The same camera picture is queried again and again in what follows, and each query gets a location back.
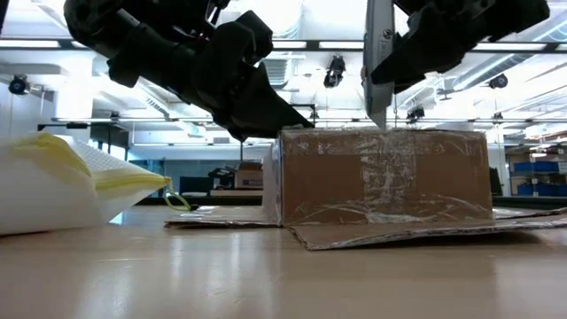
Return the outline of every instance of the ceiling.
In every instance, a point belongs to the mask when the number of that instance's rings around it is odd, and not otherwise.
[[[558,21],[567,18],[567,2],[548,1],[552,8],[549,21],[511,35],[502,41],[564,41],[555,34],[550,40],[550,30],[557,31]],[[11,0],[4,24],[3,38],[70,38],[62,25],[61,8],[63,0]],[[235,19],[241,12],[254,9],[276,36],[300,40],[361,40],[364,34],[364,16],[367,0],[352,0],[345,5],[344,0],[239,0],[231,3],[221,16],[221,22]],[[396,27],[403,33],[407,30],[403,13],[396,11]],[[346,77],[335,89],[325,89],[322,85],[325,69],[334,54],[340,54],[346,61]],[[291,103],[317,105],[322,118],[363,118],[362,87],[360,70],[361,54],[357,52],[295,52],[281,63],[281,58],[267,61],[268,66],[283,74],[283,79],[270,78],[270,81],[282,80],[286,83],[279,94]],[[507,63],[509,69],[497,69],[499,61],[523,61]],[[488,119],[494,113],[502,112],[505,119],[550,119],[565,118],[567,115],[567,97],[563,86],[567,85],[567,75],[563,66],[567,65],[567,56],[539,55],[531,58],[509,57],[493,54],[468,54],[464,61],[446,74],[428,74],[428,78],[415,87],[399,94],[395,105],[389,109],[389,118],[394,114],[405,118],[406,112],[414,106],[423,106],[429,119]],[[135,89],[127,89],[111,82],[106,73],[105,59],[89,51],[0,51],[0,64],[44,64],[60,66],[60,72],[45,74],[37,71],[30,81],[36,81],[47,89],[57,90],[65,82],[68,73],[80,63],[93,64],[93,76],[88,85],[96,88],[97,96],[93,116],[107,116],[110,111],[118,111],[128,117],[160,117],[162,113],[148,106],[148,98],[165,107],[171,114],[182,117],[205,118],[209,114],[194,105],[185,105],[173,94],[149,83],[140,81]],[[504,70],[509,78],[506,89],[489,89],[484,82],[469,85],[465,90],[451,93],[450,99],[439,95],[439,90],[452,91],[453,84],[471,83],[471,78],[479,74],[496,76]],[[309,111],[302,111],[308,116]],[[330,126],[369,125],[368,123],[329,123]],[[423,124],[431,127],[436,123]],[[510,123],[501,126],[507,134],[532,127],[549,127],[549,124]],[[477,129],[490,129],[492,124],[478,124]],[[164,132],[162,138],[172,138],[167,132],[183,135],[183,128],[171,123],[137,123],[128,128],[140,131]],[[205,128],[208,136],[228,136],[212,126]]]

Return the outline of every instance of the table surface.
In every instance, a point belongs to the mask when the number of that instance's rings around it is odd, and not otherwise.
[[[122,225],[0,238],[0,318],[566,318],[567,231],[308,252],[287,230]]]

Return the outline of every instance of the white plastic bag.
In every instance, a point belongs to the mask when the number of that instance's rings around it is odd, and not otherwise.
[[[0,145],[0,235],[98,226],[170,183],[68,136],[10,141]]]

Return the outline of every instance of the cardboard box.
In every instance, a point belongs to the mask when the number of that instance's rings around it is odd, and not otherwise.
[[[264,170],[283,226],[492,219],[482,133],[286,130]]]
[[[263,188],[262,165],[260,163],[242,162],[234,179],[237,189],[261,190]]]

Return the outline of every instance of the clear plastic tape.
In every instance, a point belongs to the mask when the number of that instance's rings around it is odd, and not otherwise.
[[[406,206],[407,199],[411,198],[416,189],[418,155],[443,156],[455,151],[466,156],[486,153],[486,141],[482,133],[436,129],[383,131],[378,128],[315,128],[285,130],[281,139],[283,156],[360,155],[361,159],[363,199],[341,202],[330,199],[324,205],[305,203],[295,208],[296,213],[304,215],[297,223],[318,224],[314,222],[317,220],[315,217],[330,211],[361,214],[365,217],[361,219],[361,223],[458,220],[462,216],[456,218],[452,216],[452,212],[464,207],[474,213],[474,216],[465,216],[467,219],[491,215],[489,207],[442,195],[417,200],[417,205],[423,205],[423,211],[408,212]],[[487,157],[485,165],[481,165],[484,166],[488,167]],[[427,206],[443,208],[431,212],[427,211]]]

